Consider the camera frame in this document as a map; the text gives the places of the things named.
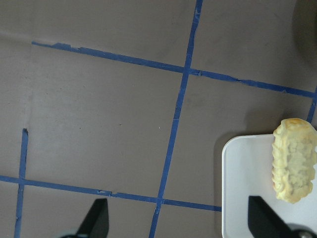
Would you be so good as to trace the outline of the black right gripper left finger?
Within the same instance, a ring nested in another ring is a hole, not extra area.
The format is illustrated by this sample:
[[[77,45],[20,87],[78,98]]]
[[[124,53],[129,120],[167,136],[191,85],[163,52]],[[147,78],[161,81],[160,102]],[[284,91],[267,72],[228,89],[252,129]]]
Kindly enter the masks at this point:
[[[106,198],[96,199],[74,234],[62,238],[106,238],[109,232],[109,213]]]

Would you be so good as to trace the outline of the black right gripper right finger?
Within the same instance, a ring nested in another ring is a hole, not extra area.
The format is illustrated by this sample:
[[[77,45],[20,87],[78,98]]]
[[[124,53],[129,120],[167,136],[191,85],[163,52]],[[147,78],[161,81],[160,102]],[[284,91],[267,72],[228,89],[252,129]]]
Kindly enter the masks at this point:
[[[292,229],[261,196],[248,197],[248,228],[255,238],[315,238],[311,230]]]

